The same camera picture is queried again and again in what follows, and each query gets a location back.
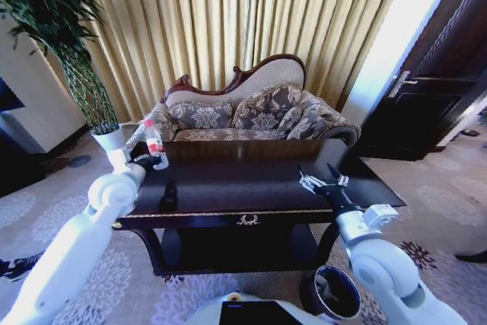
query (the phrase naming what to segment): table leg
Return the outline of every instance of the table leg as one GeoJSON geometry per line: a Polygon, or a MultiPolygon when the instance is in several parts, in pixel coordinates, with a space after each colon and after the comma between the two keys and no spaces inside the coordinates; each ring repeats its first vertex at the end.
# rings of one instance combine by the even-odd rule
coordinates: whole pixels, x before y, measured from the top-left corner
{"type": "Polygon", "coordinates": [[[332,247],[338,235],[339,235],[338,225],[336,224],[336,222],[332,222],[331,224],[328,225],[325,232],[323,232],[323,235],[321,236],[320,239],[320,243],[318,244],[317,257],[316,257],[318,266],[322,266],[323,264],[326,264],[326,262],[328,261],[329,254],[332,251],[332,247]]]}
{"type": "Polygon", "coordinates": [[[155,231],[150,228],[134,228],[131,232],[137,234],[142,241],[151,259],[152,269],[155,276],[164,274],[164,258],[162,256],[161,244],[155,231]]]}

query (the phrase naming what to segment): beige curtain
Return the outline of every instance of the beige curtain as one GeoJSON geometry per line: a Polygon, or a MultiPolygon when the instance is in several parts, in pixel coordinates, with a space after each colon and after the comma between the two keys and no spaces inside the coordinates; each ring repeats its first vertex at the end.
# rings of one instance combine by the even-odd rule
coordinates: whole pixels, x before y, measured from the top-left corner
{"type": "Polygon", "coordinates": [[[121,121],[140,119],[183,74],[221,89],[276,53],[306,64],[306,89],[340,108],[390,0],[97,0],[88,43],[121,121]]]}

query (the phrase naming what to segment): white flower pot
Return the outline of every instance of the white flower pot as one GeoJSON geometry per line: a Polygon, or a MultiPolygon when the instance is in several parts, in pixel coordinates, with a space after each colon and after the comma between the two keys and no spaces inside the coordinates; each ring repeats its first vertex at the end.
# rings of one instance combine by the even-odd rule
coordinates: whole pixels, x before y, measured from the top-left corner
{"type": "Polygon", "coordinates": [[[105,135],[93,135],[93,133],[91,135],[106,152],[121,148],[125,144],[125,136],[123,135],[123,130],[120,126],[115,131],[105,135]]]}

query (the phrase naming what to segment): door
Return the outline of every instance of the door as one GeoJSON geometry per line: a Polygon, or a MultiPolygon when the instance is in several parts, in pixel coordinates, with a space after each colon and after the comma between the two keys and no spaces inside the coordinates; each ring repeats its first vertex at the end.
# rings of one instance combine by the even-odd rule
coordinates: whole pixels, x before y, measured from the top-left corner
{"type": "Polygon", "coordinates": [[[421,159],[486,90],[487,0],[441,0],[365,123],[359,152],[421,159]]]}

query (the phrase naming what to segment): bottle label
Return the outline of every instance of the bottle label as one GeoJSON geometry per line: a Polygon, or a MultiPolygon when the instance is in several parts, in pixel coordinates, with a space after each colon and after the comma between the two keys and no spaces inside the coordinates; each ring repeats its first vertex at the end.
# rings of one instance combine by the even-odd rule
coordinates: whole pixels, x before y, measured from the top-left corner
{"type": "Polygon", "coordinates": [[[150,153],[154,152],[164,152],[164,146],[160,139],[148,139],[147,147],[150,153]]]}

